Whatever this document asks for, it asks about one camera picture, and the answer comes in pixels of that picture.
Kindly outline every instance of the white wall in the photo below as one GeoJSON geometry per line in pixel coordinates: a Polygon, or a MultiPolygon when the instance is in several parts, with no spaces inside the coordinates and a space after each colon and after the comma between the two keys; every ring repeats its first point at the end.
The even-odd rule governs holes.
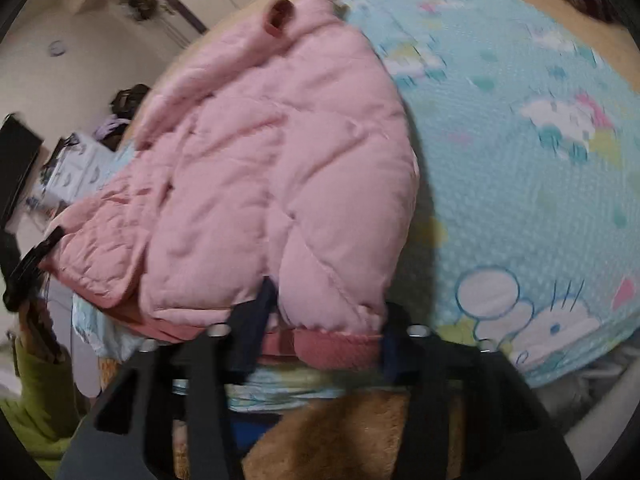
{"type": "MultiPolygon", "coordinates": [[[[19,112],[52,150],[60,137],[95,126],[118,90],[151,85],[163,70],[164,62],[106,12],[49,9],[0,43],[0,120],[19,112]],[[49,56],[54,40],[66,54],[49,56]]],[[[25,216],[17,220],[24,252],[42,235],[25,216]]]]}

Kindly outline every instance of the blue cloth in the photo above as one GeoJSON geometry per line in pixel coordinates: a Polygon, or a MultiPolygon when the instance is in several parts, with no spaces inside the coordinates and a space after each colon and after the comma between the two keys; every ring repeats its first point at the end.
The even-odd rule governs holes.
{"type": "Polygon", "coordinates": [[[539,386],[640,326],[640,100],[521,0],[341,0],[414,126],[390,299],[539,386]]]}

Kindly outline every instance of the cartoon cloud print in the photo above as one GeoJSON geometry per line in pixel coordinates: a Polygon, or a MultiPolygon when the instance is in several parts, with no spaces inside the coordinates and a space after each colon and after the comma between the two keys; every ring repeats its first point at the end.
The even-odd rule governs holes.
{"type": "Polygon", "coordinates": [[[530,27],[529,33],[533,42],[543,48],[558,52],[575,52],[576,50],[575,42],[559,30],[537,30],[530,27]]]}
{"type": "Polygon", "coordinates": [[[512,272],[501,267],[479,267],[462,276],[456,290],[460,309],[476,320],[476,340],[500,344],[522,330],[533,316],[533,304],[520,297],[520,285],[512,272]]]}
{"type": "Polygon", "coordinates": [[[444,80],[445,63],[424,43],[402,41],[393,46],[381,45],[385,51],[382,63],[393,78],[429,77],[444,80]]]}
{"type": "Polygon", "coordinates": [[[580,299],[584,281],[577,294],[571,293],[571,282],[564,294],[557,296],[556,285],[551,305],[537,313],[531,322],[511,341],[511,361],[521,370],[539,365],[546,357],[600,326],[580,299]]]}
{"type": "Polygon", "coordinates": [[[540,94],[525,102],[518,113],[535,126],[544,148],[560,159],[584,163],[597,153],[615,168],[622,168],[622,151],[613,124],[600,105],[580,92],[570,99],[540,94]]]}

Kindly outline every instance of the mattress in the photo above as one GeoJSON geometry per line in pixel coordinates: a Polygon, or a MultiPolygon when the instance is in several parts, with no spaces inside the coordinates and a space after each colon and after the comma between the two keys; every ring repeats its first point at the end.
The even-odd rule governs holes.
{"type": "MultiPolygon", "coordinates": [[[[231,23],[243,19],[248,14],[259,12],[268,1],[270,0],[257,0],[246,9],[220,23],[209,34],[217,35],[231,23]]],[[[613,70],[623,74],[631,88],[640,89],[640,53],[626,30],[590,20],[562,0],[524,1],[533,4],[538,10],[547,13],[561,25],[564,25],[568,33],[574,36],[576,40],[583,44],[588,44],[596,51],[601,60],[608,62],[613,70]]],[[[528,32],[525,27],[523,35],[528,32]]],[[[199,49],[199,46],[199,43],[194,44],[175,62],[174,67],[168,73],[174,70],[175,67],[180,66],[184,59],[192,56],[199,49]]],[[[132,135],[135,127],[136,121],[131,125],[127,137],[132,135]]],[[[562,291],[562,296],[564,296],[565,291],[566,288],[562,291]]],[[[288,399],[295,399],[295,402],[299,402],[300,400],[304,401],[307,396],[322,395],[323,392],[335,395],[349,387],[348,384],[341,384],[339,387],[334,388],[335,383],[332,381],[335,378],[320,378],[318,375],[307,374],[304,370],[297,374],[291,374],[289,373],[290,370],[286,370],[287,373],[284,375],[280,375],[279,370],[267,370],[267,372],[266,375],[263,375],[266,381],[257,381],[251,384],[244,392],[235,392],[234,395],[238,399],[238,405],[244,404],[247,410],[259,409],[260,404],[265,402],[265,399],[260,397],[264,396],[264,394],[270,394],[269,399],[267,399],[268,402],[272,402],[273,405],[280,402],[280,406],[282,406],[283,401],[284,404],[289,402],[288,399]],[[291,383],[287,383],[286,380],[282,380],[284,377],[295,379],[291,383]],[[289,395],[290,391],[287,390],[290,388],[297,389],[297,398],[289,395]]],[[[630,366],[628,372],[624,374],[624,380],[618,381],[613,389],[604,396],[603,401],[568,432],[567,441],[570,443],[584,477],[593,471],[608,453],[629,420],[635,404],[639,400],[639,376],[640,364],[635,362],[630,366]],[[620,399],[622,398],[627,402],[625,406],[620,405],[620,399]],[[598,438],[594,438],[594,428],[599,426],[607,427],[607,431],[603,432],[606,435],[601,434],[598,438]]]]}
{"type": "Polygon", "coordinates": [[[640,324],[627,83],[521,0],[341,4],[395,80],[421,164],[391,299],[446,339],[493,339],[532,386],[626,339],[640,324]]]}

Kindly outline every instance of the green fabric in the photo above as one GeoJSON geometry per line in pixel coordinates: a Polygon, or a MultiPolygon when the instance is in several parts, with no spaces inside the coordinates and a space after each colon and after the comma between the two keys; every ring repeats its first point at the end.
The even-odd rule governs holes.
{"type": "Polygon", "coordinates": [[[51,364],[27,353],[16,341],[22,380],[20,400],[0,400],[0,410],[35,461],[53,478],[80,415],[71,359],[51,364]]]}

